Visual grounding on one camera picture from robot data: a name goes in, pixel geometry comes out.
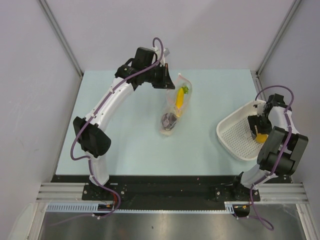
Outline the clear zip top bag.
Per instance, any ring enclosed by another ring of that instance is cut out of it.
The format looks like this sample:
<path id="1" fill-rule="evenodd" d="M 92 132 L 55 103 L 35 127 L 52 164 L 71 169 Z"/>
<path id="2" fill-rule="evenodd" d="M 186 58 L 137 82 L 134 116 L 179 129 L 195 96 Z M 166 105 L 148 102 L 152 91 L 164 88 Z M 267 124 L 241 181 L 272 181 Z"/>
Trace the clear zip top bag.
<path id="1" fill-rule="evenodd" d="M 180 119 L 186 112 L 193 93 L 192 83 L 179 72 L 173 82 L 175 89 L 167 89 L 165 105 L 159 122 L 159 132 L 164 136 L 173 134 Z"/>

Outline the yellow banana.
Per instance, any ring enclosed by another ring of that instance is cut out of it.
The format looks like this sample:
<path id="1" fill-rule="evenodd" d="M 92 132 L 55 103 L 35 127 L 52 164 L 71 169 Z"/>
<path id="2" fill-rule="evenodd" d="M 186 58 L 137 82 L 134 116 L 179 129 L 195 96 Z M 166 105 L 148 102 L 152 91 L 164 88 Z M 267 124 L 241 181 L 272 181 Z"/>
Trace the yellow banana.
<path id="1" fill-rule="evenodd" d="M 183 106 L 184 95 L 185 95 L 184 88 L 180 87 L 179 90 L 177 91 L 176 100 L 175 100 L 175 106 L 178 110 Z"/>

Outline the yellow lemon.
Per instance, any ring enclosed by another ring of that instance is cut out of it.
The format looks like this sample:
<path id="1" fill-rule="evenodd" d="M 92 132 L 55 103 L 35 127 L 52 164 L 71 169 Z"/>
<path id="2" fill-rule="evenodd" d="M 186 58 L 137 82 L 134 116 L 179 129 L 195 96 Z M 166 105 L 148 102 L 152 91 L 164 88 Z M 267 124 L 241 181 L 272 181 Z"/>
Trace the yellow lemon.
<path id="1" fill-rule="evenodd" d="M 255 141 L 259 144 L 264 144 L 268 138 L 268 134 L 261 134 L 261 133 L 258 133 L 256 135 L 256 138 L 255 138 Z"/>

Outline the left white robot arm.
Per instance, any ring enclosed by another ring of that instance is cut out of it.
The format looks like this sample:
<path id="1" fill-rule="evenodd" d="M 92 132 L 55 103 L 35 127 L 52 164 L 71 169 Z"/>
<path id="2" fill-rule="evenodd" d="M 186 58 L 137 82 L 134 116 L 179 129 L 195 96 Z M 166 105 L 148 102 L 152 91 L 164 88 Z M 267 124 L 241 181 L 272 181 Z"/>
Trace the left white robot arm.
<path id="1" fill-rule="evenodd" d="M 75 143 L 79 143 L 89 160 L 89 180 L 95 184 L 93 194 L 100 200 L 110 196 L 111 188 L 106 184 L 110 178 L 107 162 L 103 156 L 111 146 L 105 134 L 108 123 L 118 107 L 143 83 L 151 83 L 155 89 L 175 89 L 165 57 L 167 48 L 139 47 L 135 56 L 121 65 L 111 86 L 97 105 L 83 118 L 73 120 Z"/>

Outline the green leek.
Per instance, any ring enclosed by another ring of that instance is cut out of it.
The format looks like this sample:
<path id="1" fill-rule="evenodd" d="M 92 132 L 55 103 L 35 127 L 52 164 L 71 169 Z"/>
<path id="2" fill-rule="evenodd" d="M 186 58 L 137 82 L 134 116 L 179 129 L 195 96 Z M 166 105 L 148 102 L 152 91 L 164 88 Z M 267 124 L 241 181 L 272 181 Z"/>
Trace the green leek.
<path id="1" fill-rule="evenodd" d="M 175 100 L 173 102 L 174 103 L 173 108 L 170 111 L 166 112 L 166 113 L 174 113 L 178 117 L 178 120 L 183 114 L 184 107 L 187 105 L 187 103 L 186 103 L 187 95 L 189 95 L 189 93 L 190 93 L 189 88 L 186 85 L 184 85 L 182 87 L 183 87 L 183 90 L 184 90 L 184 99 L 183 99 L 182 107 L 180 109 L 176 108 L 176 97 L 177 97 L 177 93 L 176 93 L 174 95 L 175 96 Z"/>

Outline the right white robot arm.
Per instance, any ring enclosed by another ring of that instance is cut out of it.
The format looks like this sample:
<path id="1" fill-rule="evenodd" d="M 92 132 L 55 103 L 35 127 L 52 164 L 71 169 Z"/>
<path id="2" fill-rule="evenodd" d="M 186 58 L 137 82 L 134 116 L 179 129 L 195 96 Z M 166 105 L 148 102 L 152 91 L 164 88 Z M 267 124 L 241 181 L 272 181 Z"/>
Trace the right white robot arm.
<path id="1" fill-rule="evenodd" d="M 309 139 L 300 134 L 292 120 L 292 108 L 284 96 L 272 94 L 263 104 L 256 104 L 257 113 L 248 116 L 252 139 L 261 143 L 256 165 L 241 172 L 230 188 L 237 201 L 248 200 L 258 186 L 280 176 L 291 176 L 306 150 Z"/>

